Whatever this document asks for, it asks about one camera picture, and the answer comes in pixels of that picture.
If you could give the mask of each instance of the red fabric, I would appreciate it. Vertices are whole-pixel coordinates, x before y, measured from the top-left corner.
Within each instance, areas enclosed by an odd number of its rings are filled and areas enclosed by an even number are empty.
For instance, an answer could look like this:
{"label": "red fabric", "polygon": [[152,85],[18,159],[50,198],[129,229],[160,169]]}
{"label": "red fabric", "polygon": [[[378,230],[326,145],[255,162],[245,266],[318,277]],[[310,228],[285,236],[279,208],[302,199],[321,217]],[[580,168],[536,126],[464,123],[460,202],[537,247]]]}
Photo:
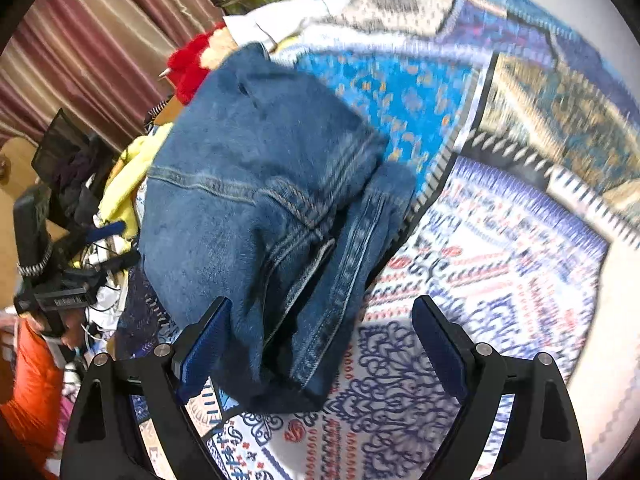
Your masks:
{"label": "red fabric", "polygon": [[212,31],[198,34],[169,57],[166,65],[171,72],[167,77],[174,84],[175,96],[183,105],[191,102],[210,72],[209,69],[200,66],[200,55],[209,46],[209,38],[214,31],[225,27],[225,22],[216,23]]}
{"label": "red fabric", "polygon": [[44,470],[58,434],[63,371],[56,367],[47,344],[25,320],[20,321],[14,397],[0,412],[45,478]]}

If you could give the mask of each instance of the curtain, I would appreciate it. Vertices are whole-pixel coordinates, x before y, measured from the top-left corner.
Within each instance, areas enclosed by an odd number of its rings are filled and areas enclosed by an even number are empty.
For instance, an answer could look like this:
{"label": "curtain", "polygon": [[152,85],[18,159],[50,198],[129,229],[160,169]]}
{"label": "curtain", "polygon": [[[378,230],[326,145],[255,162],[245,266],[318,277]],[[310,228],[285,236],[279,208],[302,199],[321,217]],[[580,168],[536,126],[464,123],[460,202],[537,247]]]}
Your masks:
{"label": "curtain", "polygon": [[122,149],[171,91],[168,56],[222,18],[209,0],[36,0],[0,57],[0,144],[59,108]]}

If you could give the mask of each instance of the red knitted item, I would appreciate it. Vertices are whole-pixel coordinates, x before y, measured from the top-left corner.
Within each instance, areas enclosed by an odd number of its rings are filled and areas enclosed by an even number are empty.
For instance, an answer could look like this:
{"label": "red knitted item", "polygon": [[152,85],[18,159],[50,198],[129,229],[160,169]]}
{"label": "red knitted item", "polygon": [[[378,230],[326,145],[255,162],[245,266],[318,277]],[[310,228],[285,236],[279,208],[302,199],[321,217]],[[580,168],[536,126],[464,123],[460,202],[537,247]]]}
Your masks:
{"label": "red knitted item", "polygon": [[225,27],[225,22],[217,22],[210,32],[198,34],[169,57],[166,65],[171,72],[167,77],[174,84],[175,96],[183,105],[191,102],[209,73],[208,69],[200,66],[200,55],[209,46],[209,38],[214,31]]}

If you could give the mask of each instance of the yellow towel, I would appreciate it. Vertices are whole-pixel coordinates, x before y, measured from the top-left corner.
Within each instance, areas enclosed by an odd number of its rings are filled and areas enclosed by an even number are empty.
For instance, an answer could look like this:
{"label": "yellow towel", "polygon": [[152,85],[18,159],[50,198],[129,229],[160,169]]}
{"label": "yellow towel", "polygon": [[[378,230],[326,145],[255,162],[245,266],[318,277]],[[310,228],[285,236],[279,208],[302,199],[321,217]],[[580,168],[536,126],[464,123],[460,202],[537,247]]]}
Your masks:
{"label": "yellow towel", "polygon": [[138,137],[122,152],[111,171],[98,208],[101,226],[124,220],[127,227],[122,237],[131,240],[138,234],[138,220],[131,195],[146,176],[146,171],[173,126],[173,123],[167,123],[160,126],[153,136]]}
{"label": "yellow towel", "polygon": [[296,44],[299,40],[300,40],[300,36],[298,34],[296,34],[295,36],[289,36],[288,38],[285,38],[278,44],[274,54],[277,54],[283,48],[287,48],[288,46]]}

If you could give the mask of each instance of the denim jeans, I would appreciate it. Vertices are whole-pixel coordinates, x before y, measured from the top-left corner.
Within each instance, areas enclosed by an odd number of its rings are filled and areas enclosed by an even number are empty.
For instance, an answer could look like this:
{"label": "denim jeans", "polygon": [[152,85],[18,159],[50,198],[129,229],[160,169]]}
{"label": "denim jeans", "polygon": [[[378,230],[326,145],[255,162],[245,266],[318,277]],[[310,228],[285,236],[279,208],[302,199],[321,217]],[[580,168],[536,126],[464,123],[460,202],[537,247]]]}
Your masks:
{"label": "denim jeans", "polygon": [[148,172],[140,251],[173,320],[217,296],[213,382],[246,410],[317,410],[415,177],[315,77],[250,44],[213,71]]}

